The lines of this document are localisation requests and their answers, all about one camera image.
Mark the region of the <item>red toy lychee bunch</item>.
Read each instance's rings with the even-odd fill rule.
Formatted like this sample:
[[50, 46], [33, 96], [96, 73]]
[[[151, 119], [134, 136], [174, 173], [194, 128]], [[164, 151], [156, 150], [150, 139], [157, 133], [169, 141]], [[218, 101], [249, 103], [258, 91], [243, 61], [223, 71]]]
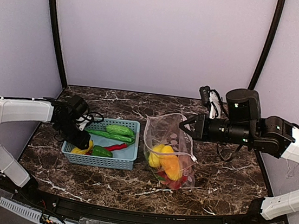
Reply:
[[186, 173], [182, 174], [180, 179], [173, 181], [167, 176], [167, 174], [163, 170], [158, 169], [155, 173], [155, 176], [161, 184], [167, 186], [169, 189], [179, 190], [188, 186], [189, 174], [190, 173], [187, 171]]

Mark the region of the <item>green toy chili pepper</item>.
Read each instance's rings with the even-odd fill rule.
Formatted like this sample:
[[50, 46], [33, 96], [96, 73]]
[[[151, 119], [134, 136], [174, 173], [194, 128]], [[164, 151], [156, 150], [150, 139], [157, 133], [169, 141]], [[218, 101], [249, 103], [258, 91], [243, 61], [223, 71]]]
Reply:
[[133, 144], [134, 140], [135, 140], [133, 137], [126, 137], [126, 136], [112, 134], [112, 133], [108, 133], [106, 131], [100, 131], [100, 130], [86, 129], [86, 132], [90, 133], [91, 135], [101, 136], [104, 138], [118, 140], [118, 141], [121, 141], [124, 143], [130, 143], [130, 144]]

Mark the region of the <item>green toy bitter gourd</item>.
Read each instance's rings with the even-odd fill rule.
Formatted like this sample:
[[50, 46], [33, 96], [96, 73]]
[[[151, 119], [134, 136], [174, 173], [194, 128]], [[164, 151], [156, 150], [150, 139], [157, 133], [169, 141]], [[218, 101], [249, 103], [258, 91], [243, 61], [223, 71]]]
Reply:
[[118, 125], [118, 124], [110, 124], [106, 126], [105, 129], [108, 133], [112, 133], [114, 135], [122, 135], [126, 137], [135, 137], [135, 133], [133, 130], [126, 126]]

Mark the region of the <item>clear zip top bag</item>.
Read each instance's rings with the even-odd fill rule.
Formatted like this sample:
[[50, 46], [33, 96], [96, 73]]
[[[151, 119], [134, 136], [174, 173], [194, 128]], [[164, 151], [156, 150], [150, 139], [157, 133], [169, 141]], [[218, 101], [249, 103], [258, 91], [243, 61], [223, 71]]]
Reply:
[[148, 116], [143, 143], [146, 162], [154, 177], [171, 190], [191, 189], [195, 184], [192, 138], [179, 125], [180, 113]]

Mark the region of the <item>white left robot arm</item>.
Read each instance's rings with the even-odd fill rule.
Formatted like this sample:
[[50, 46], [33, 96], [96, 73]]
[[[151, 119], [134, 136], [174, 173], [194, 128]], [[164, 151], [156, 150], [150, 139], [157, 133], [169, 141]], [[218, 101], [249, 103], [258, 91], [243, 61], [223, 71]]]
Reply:
[[[94, 116], [86, 101], [78, 95], [68, 100], [53, 98], [22, 98], [0, 96], [0, 124], [51, 124], [65, 142], [80, 149], [89, 146], [90, 134], [86, 126]], [[0, 174], [20, 189], [37, 187], [35, 178], [0, 142]]]

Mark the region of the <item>green toy bell pepper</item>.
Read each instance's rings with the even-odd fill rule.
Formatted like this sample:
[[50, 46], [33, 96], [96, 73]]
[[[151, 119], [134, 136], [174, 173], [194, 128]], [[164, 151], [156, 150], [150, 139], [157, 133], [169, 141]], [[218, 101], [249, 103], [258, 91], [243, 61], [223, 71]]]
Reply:
[[98, 156], [98, 157], [107, 157], [112, 158], [113, 154], [111, 151], [108, 151], [107, 149], [103, 148], [102, 146], [95, 145], [93, 147], [92, 156]]

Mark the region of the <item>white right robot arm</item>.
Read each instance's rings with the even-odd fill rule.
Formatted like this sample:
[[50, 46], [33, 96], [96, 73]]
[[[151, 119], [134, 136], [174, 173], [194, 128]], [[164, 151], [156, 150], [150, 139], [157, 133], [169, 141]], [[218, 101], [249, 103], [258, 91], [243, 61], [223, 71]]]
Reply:
[[[236, 144], [249, 150], [299, 163], [299, 125], [278, 116], [261, 118], [257, 91], [233, 89], [226, 94], [226, 118], [199, 114], [184, 120], [179, 127], [194, 140], [217, 145]], [[299, 211], [299, 189], [253, 200], [248, 212], [271, 220]]]

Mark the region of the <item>orange yellow toy mango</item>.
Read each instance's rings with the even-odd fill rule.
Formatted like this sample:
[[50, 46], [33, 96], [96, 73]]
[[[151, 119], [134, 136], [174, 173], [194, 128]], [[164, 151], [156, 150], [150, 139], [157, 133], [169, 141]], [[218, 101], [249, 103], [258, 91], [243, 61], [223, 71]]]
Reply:
[[180, 179], [183, 173], [180, 167], [179, 158], [177, 155], [174, 155], [174, 149], [171, 146], [166, 145], [163, 148], [162, 153], [166, 156], [166, 159], [161, 161], [161, 166], [164, 172], [173, 181]]

